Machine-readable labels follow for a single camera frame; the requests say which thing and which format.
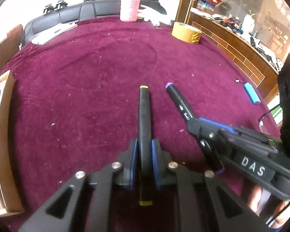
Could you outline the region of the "wooden side cabinet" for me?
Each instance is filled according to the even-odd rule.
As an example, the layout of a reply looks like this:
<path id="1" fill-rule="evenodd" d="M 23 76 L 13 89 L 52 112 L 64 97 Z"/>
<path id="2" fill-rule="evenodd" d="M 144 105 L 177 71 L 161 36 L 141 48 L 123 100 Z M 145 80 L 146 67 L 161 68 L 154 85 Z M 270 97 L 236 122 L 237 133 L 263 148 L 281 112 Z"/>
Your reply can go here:
<path id="1" fill-rule="evenodd" d="M 266 103 L 278 94 L 278 72 L 249 43 L 204 16 L 190 12 L 188 24 L 199 28 L 256 87 Z"/>

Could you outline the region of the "white cloth gloves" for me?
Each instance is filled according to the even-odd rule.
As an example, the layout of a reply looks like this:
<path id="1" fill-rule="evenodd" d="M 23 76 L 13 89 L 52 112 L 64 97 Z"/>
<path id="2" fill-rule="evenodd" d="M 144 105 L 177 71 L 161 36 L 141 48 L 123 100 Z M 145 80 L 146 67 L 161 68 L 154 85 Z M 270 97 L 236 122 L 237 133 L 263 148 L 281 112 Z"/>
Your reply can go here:
<path id="1" fill-rule="evenodd" d="M 157 10 L 146 5 L 140 5 L 141 9 L 138 10 L 138 18 L 144 21 L 151 21 L 153 26 L 160 26 L 161 24 L 171 25 L 172 18 L 169 15 L 159 13 Z"/>

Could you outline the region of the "yellow tape roll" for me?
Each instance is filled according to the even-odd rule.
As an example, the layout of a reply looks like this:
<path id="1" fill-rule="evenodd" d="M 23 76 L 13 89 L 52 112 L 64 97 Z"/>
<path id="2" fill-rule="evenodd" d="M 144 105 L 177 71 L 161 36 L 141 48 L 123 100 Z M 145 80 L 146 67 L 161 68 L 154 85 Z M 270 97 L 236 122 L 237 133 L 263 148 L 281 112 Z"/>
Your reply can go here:
<path id="1" fill-rule="evenodd" d="M 198 44 L 202 31 L 198 28 L 180 22 L 175 22 L 173 24 L 171 35 L 176 39 L 184 41 L 190 44 Z"/>

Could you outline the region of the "cardboard tray box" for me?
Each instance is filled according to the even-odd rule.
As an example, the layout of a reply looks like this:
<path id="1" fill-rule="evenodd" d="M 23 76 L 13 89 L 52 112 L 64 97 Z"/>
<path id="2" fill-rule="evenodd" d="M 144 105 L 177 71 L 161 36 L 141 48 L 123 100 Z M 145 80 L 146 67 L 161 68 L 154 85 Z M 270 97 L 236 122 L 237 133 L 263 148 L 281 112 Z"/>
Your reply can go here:
<path id="1" fill-rule="evenodd" d="M 0 217 L 23 212 L 12 174 L 8 145 L 9 109 L 14 81 L 10 70 L 0 76 Z"/>

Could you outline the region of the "black leather sofa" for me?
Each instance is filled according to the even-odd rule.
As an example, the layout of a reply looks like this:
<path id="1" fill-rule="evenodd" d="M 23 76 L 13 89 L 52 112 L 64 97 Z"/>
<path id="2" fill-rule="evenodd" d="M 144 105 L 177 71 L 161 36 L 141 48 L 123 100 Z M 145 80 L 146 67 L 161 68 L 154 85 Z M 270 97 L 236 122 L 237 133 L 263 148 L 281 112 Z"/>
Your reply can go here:
<path id="1" fill-rule="evenodd" d="M 75 23 L 97 17 L 120 14 L 121 0 L 94 0 L 52 10 L 29 21 L 22 33 L 21 44 L 30 42 L 37 34 L 57 24 Z"/>

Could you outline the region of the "eyeglasses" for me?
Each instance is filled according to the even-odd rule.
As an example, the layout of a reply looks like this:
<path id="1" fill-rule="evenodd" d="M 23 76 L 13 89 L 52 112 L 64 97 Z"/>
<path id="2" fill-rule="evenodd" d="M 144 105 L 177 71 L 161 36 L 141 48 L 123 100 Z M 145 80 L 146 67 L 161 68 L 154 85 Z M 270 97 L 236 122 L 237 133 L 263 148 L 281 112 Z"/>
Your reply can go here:
<path id="1" fill-rule="evenodd" d="M 268 126 L 271 122 L 274 122 L 278 129 L 281 129 L 282 120 L 278 123 L 275 121 L 275 117 L 278 117 L 280 114 L 282 114 L 282 107 L 280 106 L 280 104 L 277 104 L 276 106 L 262 114 L 258 119 L 258 126 L 260 131 L 263 134 L 269 135 L 270 131 Z"/>

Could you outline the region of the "black device on sofa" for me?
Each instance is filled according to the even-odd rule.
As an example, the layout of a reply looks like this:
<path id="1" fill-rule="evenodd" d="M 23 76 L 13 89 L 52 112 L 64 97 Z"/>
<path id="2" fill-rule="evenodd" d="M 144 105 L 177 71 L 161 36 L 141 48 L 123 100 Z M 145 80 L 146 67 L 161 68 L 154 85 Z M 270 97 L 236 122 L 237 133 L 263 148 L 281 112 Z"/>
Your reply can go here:
<path id="1" fill-rule="evenodd" d="M 66 7 L 67 5 L 68 5 L 68 3 L 66 3 L 66 1 L 58 0 L 58 2 L 56 3 L 56 6 L 55 6 L 55 10 L 60 10 L 63 7 Z"/>
<path id="2" fill-rule="evenodd" d="M 43 10 L 43 14 L 47 14 L 49 13 L 50 11 L 53 11 L 54 10 L 54 7 L 52 6 L 52 4 L 48 4 L 44 7 L 44 10 Z"/>

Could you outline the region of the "white mug on cabinet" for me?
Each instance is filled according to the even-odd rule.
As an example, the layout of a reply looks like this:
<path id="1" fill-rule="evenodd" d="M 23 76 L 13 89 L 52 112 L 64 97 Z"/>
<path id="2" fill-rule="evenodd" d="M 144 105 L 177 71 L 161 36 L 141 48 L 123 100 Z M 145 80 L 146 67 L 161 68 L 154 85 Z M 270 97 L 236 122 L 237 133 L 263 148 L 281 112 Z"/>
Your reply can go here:
<path id="1" fill-rule="evenodd" d="M 246 14 L 241 27 L 244 32 L 252 32 L 255 27 L 255 20 L 253 19 L 253 15 Z"/>

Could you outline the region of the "pink sleeved water bottle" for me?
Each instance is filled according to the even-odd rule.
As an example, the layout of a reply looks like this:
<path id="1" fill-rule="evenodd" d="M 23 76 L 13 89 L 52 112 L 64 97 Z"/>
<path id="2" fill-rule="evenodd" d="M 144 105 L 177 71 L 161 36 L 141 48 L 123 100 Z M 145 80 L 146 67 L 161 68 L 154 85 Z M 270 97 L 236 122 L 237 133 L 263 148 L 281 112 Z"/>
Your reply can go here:
<path id="1" fill-rule="evenodd" d="M 124 22 L 135 22 L 138 19 L 140 0 L 121 0 L 120 20 Z"/>

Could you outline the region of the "black marker yellow cap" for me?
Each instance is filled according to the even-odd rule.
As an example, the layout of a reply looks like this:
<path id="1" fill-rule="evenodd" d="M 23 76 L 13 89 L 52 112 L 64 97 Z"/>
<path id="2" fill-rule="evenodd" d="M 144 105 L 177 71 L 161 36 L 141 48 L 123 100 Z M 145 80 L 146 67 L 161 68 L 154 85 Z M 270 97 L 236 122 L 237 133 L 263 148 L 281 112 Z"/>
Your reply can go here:
<path id="1" fill-rule="evenodd" d="M 153 166 L 152 166 L 152 131 L 150 92 L 146 85 L 139 88 L 138 109 L 138 144 L 139 144 L 139 177 L 140 177 L 140 206 L 152 205 L 153 199 Z"/>

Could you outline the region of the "blue lighter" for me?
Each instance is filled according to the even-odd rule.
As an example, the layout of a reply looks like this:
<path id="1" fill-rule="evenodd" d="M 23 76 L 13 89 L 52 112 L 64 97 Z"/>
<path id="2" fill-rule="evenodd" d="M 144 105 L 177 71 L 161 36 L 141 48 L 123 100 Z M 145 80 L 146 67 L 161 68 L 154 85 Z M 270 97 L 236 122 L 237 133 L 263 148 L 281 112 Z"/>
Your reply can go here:
<path id="1" fill-rule="evenodd" d="M 248 94 L 253 105 L 259 105 L 261 103 L 261 100 L 260 100 L 257 92 L 255 91 L 254 87 L 249 82 L 246 82 L 244 84 L 244 89 L 245 89 L 246 93 Z"/>

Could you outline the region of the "white notebook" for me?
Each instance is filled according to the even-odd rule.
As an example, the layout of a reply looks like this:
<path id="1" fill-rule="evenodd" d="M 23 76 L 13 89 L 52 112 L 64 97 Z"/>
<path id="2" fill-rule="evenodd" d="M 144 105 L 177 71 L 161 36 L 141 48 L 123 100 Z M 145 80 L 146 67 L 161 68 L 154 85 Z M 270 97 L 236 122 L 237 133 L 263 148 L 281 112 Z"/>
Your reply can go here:
<path id="1" fill-rule="evenodd" d="M 49 29 L 46 29 L 40 33 L 38 33 L 31 42 L 36 45 L 43 45 L 53 38 L 59 36 L 60 34 L 67 32 L 71 29 L 78 27 L 77 23 L 59 23 Z"/>

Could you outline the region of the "colourful box on cabinet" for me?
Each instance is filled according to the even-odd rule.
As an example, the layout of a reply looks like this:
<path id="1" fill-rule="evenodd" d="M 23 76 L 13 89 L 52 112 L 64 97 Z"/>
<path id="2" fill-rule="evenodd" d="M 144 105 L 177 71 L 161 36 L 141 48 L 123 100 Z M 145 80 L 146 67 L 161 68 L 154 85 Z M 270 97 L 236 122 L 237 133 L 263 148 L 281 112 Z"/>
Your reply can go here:
<path id="1" fill-rule="evenodd" d="M 196 8 L 207 12 L 212 12 L 222 0 L 196 0 Z"/>

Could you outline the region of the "black marker purple cap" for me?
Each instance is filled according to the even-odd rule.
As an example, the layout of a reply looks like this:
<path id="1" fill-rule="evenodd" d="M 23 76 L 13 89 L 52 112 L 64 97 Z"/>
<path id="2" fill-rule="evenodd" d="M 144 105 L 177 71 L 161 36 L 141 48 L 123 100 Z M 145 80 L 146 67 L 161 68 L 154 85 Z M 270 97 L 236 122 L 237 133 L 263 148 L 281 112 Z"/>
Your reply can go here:
<path id="1" fill-rule="evenodd" d="M 216 174 L 224 172 L 225 167 L 212 142 L 212 138 L 203 134 L 205 124 L 197 118 L 190 103 L 175 84 L 169 82 L 165 89 L 184 118 L 188 132 L 197 140 L 209 168 Z"/>

